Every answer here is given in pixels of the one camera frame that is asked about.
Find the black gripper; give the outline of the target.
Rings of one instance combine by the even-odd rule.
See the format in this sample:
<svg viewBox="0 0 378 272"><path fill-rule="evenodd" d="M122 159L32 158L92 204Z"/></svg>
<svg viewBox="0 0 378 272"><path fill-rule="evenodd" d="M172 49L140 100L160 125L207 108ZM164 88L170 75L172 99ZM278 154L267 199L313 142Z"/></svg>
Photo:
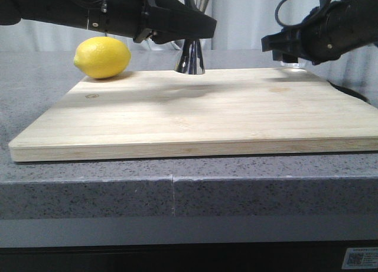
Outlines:
<svg viewBox="0 0 378 272"><path fill-rule="evenodd" d="M214 36L217 21L206 15L208 0L85 0L85 29L140 43L198 40Z"/></svg>
<svg viewBox="0 0 378 272"><path fill-rule="evenodd" d="M261 39L262 51L271 51L274 61L314 65L337 60L356 48L377 42L377 0L349 0L334 5L314 24L284 28Z"/></svg>

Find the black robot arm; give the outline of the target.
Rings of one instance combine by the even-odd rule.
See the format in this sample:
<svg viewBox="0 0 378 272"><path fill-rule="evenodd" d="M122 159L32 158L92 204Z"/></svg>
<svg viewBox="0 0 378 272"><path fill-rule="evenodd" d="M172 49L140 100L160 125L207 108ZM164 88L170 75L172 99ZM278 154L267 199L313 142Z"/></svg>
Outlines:
<svg viewBox="0 0 378 272"><path fill-rule="evenodd" d="M33 20L141 43L212 38L217 21L179 0L1 0L1 25Z"/></svg>

